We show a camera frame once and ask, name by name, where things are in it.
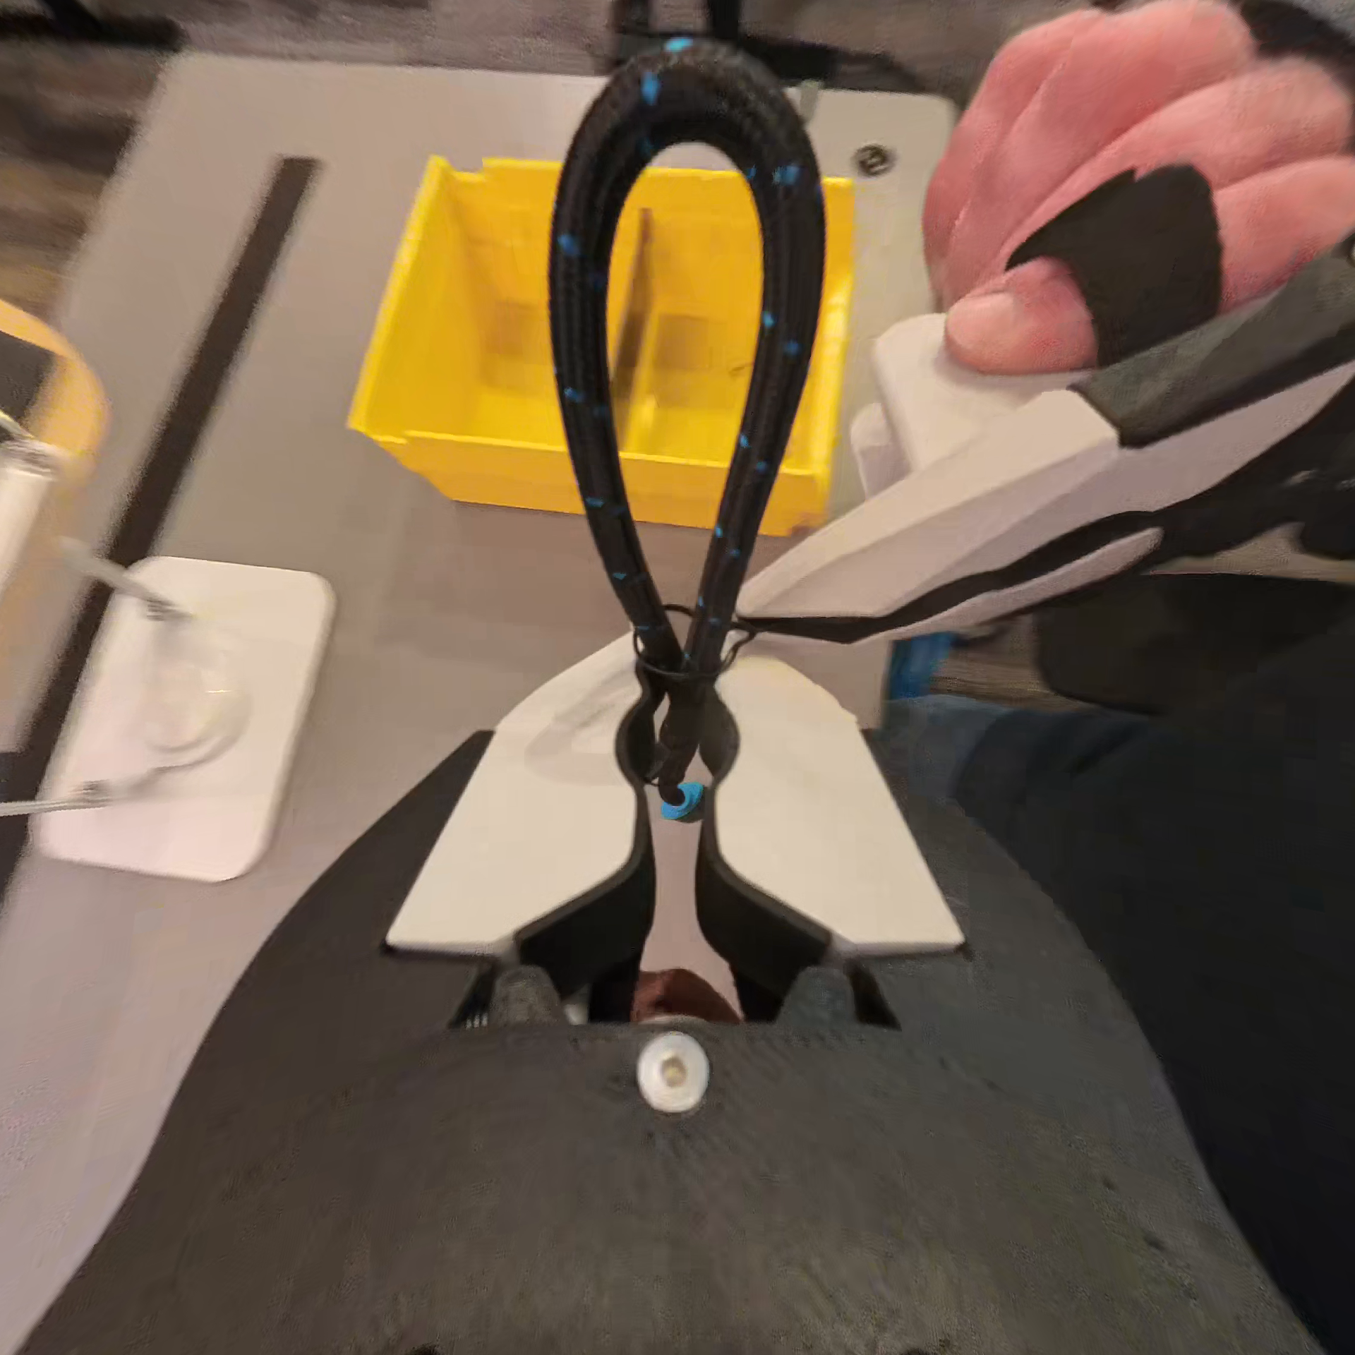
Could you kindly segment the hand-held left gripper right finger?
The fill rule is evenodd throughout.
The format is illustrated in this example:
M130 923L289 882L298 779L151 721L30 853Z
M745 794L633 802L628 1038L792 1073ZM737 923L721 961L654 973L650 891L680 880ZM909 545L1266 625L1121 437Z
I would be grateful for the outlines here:
M951 954L966 943L850 713L775 656L718 681L697 860L703 937L737 973Z

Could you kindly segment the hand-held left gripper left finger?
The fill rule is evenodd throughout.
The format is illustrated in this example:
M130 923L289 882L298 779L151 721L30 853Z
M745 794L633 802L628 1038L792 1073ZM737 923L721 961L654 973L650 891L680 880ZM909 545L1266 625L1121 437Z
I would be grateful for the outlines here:
M540 967L636 961L658 886L623 726L643 695L633 643L621 635L517 702L400 906L387 947Z

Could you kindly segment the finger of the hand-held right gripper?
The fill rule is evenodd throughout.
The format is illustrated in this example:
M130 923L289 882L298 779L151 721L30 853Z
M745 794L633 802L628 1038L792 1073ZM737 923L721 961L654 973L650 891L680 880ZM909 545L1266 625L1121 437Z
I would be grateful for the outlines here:
M892 529L1159 529L1189 498L1192 452L1177 437L1130 449L1075 392L1041 394L760 569L737 613L759 629L856 629L844 618L854 540Z
M844 553L856 643L998 621L1137 569L1162 529L892 529Z

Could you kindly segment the yellow plastic bin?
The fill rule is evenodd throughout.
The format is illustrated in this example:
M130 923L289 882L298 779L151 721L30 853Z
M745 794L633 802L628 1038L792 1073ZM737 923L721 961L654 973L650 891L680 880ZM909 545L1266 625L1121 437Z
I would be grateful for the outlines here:
M432 157L350 405L444 498L582 514L553 384L555 161ZM633 519L707 529L750 392L760 233L734 169L650 167L613 247L608 362Z

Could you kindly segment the person's right hand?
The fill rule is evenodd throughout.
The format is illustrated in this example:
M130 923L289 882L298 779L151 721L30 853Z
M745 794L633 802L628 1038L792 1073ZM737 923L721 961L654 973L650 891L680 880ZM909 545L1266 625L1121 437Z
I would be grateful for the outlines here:
M1070 270L1007 261L1102 181L1177 164L1214 196L1222 310L1346 240L1352 2L1144 2L1013 36L925 201L950 356L998 378L1092 367L1092 316Z

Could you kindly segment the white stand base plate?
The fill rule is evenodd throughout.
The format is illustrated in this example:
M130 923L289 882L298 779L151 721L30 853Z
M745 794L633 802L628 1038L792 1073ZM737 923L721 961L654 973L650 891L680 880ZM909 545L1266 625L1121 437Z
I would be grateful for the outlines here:
M3 837L53 860L227 882L273 837L330 641L312 572L61 534L77 456L3 414Z

